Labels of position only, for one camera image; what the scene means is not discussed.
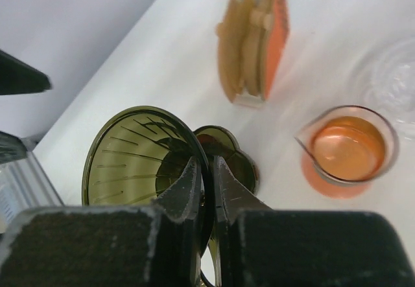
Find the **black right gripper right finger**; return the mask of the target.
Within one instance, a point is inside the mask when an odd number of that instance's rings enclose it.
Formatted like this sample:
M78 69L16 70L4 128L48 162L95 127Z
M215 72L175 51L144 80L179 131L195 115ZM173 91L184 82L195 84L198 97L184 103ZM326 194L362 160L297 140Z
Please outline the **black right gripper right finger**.
M395 229L363 211L277 211L213 162L217 286L413 286Z

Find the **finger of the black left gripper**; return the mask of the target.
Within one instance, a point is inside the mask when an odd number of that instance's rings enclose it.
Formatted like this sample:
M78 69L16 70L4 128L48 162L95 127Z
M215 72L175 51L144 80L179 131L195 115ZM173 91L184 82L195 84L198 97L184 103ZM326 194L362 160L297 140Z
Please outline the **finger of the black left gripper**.
M43 93L52 89L49 77L1 51L1 95Z

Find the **green glass coffee dripper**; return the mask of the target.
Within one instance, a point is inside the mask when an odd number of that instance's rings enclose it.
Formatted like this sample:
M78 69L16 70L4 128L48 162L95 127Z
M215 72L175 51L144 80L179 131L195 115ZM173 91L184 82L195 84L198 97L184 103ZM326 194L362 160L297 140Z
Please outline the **green glass coffee dripper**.
M195 158L201 167L199 213L201 258L210 249L216 265L214 158L222 157L253 195L258 187L254 162L236 138L220 126L195 131L173 114L150 106L124 110L100 130L88 152L82 178L86 206L152 204Z

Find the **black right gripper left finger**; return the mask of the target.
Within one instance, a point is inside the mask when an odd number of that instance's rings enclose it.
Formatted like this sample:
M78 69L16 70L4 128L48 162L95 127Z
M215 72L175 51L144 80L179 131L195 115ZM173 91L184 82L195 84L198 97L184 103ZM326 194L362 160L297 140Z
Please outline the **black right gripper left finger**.
M39 207L1 240L2 286L199 286L202 172L144 206Z

